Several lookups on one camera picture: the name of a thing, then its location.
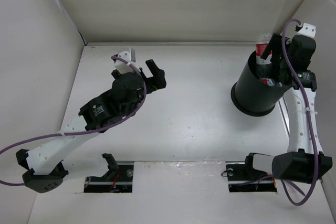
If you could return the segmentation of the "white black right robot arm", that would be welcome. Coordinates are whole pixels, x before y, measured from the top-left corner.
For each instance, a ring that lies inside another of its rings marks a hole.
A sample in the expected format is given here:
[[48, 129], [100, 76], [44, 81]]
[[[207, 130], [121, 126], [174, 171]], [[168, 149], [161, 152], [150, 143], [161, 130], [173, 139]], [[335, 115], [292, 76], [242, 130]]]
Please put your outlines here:
[[316, 50], [316, 30], [299, 31], [291, 39], [274, 34], [265, 50], [272, 53], [269, 80], [276, 88], [285, 88], [288, 108], [289, 145], [277, 156], [252, 154], [252, 161], [243, 165], [243, 173], [254, 179], [261, 172], [276, 179], [313, 184], [332, 167], [332, 158], [325, 156], [317, 136], [314, 102], [316, 75], [308, 69]]

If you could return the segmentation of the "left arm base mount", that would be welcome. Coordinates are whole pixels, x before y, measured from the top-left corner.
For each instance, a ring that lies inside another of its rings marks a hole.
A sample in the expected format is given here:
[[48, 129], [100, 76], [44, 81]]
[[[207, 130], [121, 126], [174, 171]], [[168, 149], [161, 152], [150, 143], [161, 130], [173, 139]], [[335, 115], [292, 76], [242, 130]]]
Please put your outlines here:
[[134, 162], [119, 162], [119, 171], [112, 178], [87, 177], [84, 193], [131, 193], [133, 189]]

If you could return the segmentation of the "clear bottle red label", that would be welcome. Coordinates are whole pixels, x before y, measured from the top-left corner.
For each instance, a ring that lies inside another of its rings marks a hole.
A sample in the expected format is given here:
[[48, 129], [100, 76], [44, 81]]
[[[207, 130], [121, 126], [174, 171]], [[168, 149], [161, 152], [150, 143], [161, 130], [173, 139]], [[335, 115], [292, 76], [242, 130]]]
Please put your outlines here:
[[258, 65], [268, 65], [271, 64], [272, 51], [268, 53], [266, 59], [262, 58], [269, 41], [271, 40], [272, 34], [262, 34], [256, 43], [256, 63]]

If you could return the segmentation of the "clear bottle orange blue label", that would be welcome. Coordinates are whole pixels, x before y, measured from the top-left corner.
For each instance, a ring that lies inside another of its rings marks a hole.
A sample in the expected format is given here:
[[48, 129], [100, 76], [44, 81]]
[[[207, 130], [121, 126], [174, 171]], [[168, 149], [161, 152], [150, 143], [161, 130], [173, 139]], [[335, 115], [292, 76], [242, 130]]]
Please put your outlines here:
[[270, 86], [270, 87], [283, 87], [283, 84], [281, 82], [277, 82], [276, 80], [272, 78], [260, 78], [259, 79], [263, 84]]

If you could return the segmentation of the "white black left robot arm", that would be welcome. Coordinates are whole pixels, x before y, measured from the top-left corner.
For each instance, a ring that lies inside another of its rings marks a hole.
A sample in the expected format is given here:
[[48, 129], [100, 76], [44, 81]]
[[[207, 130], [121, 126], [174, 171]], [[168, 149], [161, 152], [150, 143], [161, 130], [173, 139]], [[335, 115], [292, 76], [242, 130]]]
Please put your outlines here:
[[117, 180], [120, 168], [112, 154], [103, 153], [93, 161], [73, 159], [70, 154], [90, 139], [134, 116], [148, 94], [166, 88], [166, 79], [164, 70], [152, 59], [145, 62], [152, 74], [149, 78], [131, 61], [118, 56], [112, 56], [112, 60], [121, 64], [112, 72], [111, 89], [82, 106], [65, 129], [49, 136], [49, 142], [16, 153], [18, 164], [26, 169], [22, 175], [25, 187], [46, 193], [64, 181], [78, 177]]

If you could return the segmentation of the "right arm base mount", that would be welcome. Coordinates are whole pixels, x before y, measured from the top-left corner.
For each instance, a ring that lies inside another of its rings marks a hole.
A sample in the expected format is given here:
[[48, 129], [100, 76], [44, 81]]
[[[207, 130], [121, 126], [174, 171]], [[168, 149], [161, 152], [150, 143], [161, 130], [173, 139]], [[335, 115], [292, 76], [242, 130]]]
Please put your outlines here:
[[275, 180], [267, 173], [253, 169], [245, 162], [226, 162], [221, 174], [227, 178], [230, 193], [276, 193]]

